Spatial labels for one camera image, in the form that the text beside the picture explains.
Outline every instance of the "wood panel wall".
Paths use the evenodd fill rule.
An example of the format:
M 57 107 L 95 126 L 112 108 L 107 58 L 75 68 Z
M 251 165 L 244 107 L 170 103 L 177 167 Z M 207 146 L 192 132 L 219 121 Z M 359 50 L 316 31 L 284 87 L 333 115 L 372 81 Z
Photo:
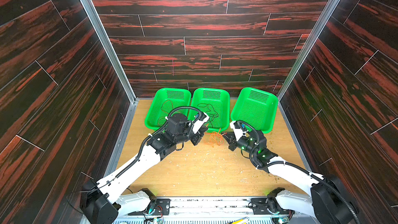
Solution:
M 277 93 L 327 0 L 93 0 L 138 97 Z
M 363 223 L 398 223 L 398 0 L 341 0 L 281 103 L 315 172 Z
M 0 2 L 0 223 L 77 223 L 129 101 L 79 0 Z

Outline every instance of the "wooden table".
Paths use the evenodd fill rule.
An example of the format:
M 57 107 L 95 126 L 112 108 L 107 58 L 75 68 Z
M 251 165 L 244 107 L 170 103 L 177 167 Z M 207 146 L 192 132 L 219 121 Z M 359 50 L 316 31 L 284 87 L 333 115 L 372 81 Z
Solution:
M 236 100 L 231 100 L 231 111 Z M 152 100 L 140 100 L 132 121 L 118 167 L 139 150 L 148 133 L 144 125 Z M 267 146 L 286 161 L 304 167 L 279 109 L 272 132 L 265 134 Z M 286 180 L 256 170 L 240 150 L 228 149 L 209 141 L 205 134 L 197 146 L 186 142 L 182 151 L 175 151 L 146 171 L 131 186 L 133 192 L 149 188 L 156 196 L 263 196 L 277 187 L 297 193 L 301 189 Z

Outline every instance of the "black mounting plate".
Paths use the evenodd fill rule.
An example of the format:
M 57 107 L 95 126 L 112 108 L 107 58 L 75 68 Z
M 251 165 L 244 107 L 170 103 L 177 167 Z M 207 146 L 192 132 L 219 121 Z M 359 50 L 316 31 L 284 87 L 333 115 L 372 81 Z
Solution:
M 263 198 L 251 198 L 250 208 L 253 210 L 253 214 L 272 214 L 267 209 L 266 197 Z M 279 214 L 289 214 L 289 210 L 282 210 Z
M 162 208 L 163 215 L 169 215 L 170 213 L 170 199 L 156 199 L 156 206 L 160 206 Z M 132 212 L 128 215 L 143 215 L 145 211 Z M 155 209 L 155 212 L 151 214 L 151 216 L 160 216 L 160 211 Z

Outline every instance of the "tangled orange cord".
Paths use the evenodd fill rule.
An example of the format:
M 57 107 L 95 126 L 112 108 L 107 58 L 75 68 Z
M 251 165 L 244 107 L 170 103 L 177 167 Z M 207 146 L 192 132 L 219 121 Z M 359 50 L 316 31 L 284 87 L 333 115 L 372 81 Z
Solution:
M 211 132 L 209 142 L 215 143 L 218 146 L 222 145 L 224 143 L 224 139 L 222 138 L 222 136 L 225 135 L 226 132 L 224 132 L 223 134 L 221 134 L 220 132 L 221 132 L 221 128 L 218 132 Z

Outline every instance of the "green basket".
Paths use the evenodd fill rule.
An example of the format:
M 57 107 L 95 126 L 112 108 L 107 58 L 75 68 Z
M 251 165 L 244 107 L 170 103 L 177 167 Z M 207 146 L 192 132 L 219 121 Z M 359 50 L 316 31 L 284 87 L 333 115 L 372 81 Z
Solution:
M 186 89 L 161 88 L 156 94 L 145 118 L 145 126 L 149 129 L 157 130 L 165 122 L 171 110 L 176 107 L 189 106 L 191 92 Z M 184 115 L 188 114 L 188 109 L 177 111 Z
M 263 133 L 272 131 L 278 98 L 272 93 L 245 87 L 239 94 L 231 113 L 233 121 L 245 121 Z
M 225 131 L 229 126 L 229 93 L 222 89 L 198 88 L 193 92 L 191 107 L 197 107 L 206 112 L 210 119 L 207 132 Z M 188 119 L 193 120 L 196 111 L 189 111 Z

